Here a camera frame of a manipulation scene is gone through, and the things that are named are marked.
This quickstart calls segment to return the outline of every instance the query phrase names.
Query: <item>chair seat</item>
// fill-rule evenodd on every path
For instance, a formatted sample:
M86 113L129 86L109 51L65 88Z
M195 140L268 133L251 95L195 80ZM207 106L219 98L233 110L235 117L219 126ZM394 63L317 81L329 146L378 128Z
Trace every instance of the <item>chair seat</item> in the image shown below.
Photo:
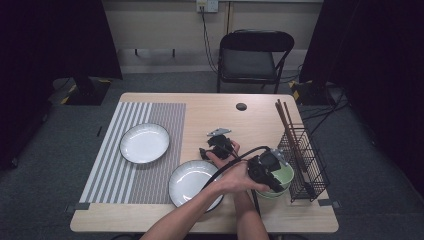
M274 58L270 52L247 52L225 49L222 56L224 82L238 82L252 79L255 82L275 82L277 73L274 68Z

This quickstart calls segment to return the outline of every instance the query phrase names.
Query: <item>plate rim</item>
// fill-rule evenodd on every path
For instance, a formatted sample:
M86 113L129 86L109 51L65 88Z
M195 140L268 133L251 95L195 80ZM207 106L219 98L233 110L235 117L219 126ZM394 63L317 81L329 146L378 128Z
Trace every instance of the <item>plate rim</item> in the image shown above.
M125 157L125 155L122 153L122 140L125 138L125 136L128 134L128 132L130 132L131 130L133 130L134 128L137 128L137 127L140 127L140 126L142 126L142 125L156 125L156 126L158 126L158 127L160 127L160 128L162 128L165 132L166 132L166 135L168 136L168 142L167 142L167 146L166 146L166 148L165 148L165 151L163 151L163 153L159 156L159 157L157 157L156 159L153 159L153 160L151 160L151 161L148 161L148 162L134 162L134 161L131 161L131 160L129 160L128 158L126 158ZM125 133L122 135L122 137L121 137L121 139L119 140L119 153L121 154L121 156L125 159L125 160L127 160L127 161L129 161L129 162L132 162L132 163L135 163L135 164L148 164L148 163L151 163L151 162L154 162L154 161L156 161L156 160L158 160L159 158L161 158L165 153L166 153L166 151L168 150L168 148L169 148L169 144L170 144L170 142L171 142L171 139L170 139L171 137L169 136L169 132L168 132L168 130L166 130L166 128L165 127L163 127L162 125L160 125L160 124L157 124L157 123L140 123L140 124L137 124L137 125L134 125L134 126L132 126L132 127L130 127L127 131L125 131Z
M170 192L170 188L171 188L171 184L170 184L170 183L171 183L171 178L172 178L172 176L174 175L174 173L177 171L177 169L178 169L178 168L180 168L180 167L184 166L185 164L193 163L193 162L203 162L203 163L206 163L206 164L209 164L209 165L211 165L211 166L215 167L217 171L219 170L217 166L215 166L214 164L212 164L212 163L210 163L210 162L208 162L208 161L205 161L205 160L189 160L189 161L184 162L183 164L179 165L178 167L176 167L176 168L172 171L172 173L171 173L171 175L169 176L169 179L168 179L168 196L169 196L169 198L171 199L172 204L174 204L174 206L175 206L175 207L177 207L177 208L178 208L179 206L177 206L177 204L175 204L175 202L172 200L172 197L171 197L171 192ZM219 195L219 196L217 197L217 199L219 198L218 203L217 203L215 206L213 206L212 208L210 208L210 209L208 208L208 210L206 210L206 213L208 213L208 212L210 212L210 211L214 210L215 208L217 208L217 207L221 204L222 200L224 199L224 196L225 196L224 194Z

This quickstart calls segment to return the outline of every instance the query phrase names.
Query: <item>wire basket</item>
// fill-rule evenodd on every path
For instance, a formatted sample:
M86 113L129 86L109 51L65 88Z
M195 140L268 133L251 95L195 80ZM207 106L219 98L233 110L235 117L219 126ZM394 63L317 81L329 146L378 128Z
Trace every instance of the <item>wire basket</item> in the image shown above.
M278 144L278 149L284 155L294 170L294 178L290 185L291 202L296 199L314 201L330 184L326 165L319 150L314 146L306 128L291 128L295 144L285 133Z

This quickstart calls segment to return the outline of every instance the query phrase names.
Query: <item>wall socket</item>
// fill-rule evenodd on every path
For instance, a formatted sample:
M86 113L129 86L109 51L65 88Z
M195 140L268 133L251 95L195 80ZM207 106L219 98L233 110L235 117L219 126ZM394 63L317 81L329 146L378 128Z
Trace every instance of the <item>wall socket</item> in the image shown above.
M218 0L196 0L196 11L202 12L203 7L204 12L218 12L218 3Z

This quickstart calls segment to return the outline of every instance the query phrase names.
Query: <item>chair backrest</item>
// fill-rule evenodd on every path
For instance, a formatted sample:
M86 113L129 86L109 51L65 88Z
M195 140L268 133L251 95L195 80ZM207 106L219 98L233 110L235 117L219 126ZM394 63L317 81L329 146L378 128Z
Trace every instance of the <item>chair backrest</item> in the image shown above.
M220 49L257 52L290 52L294 39L280 31L237 30L225 35Z

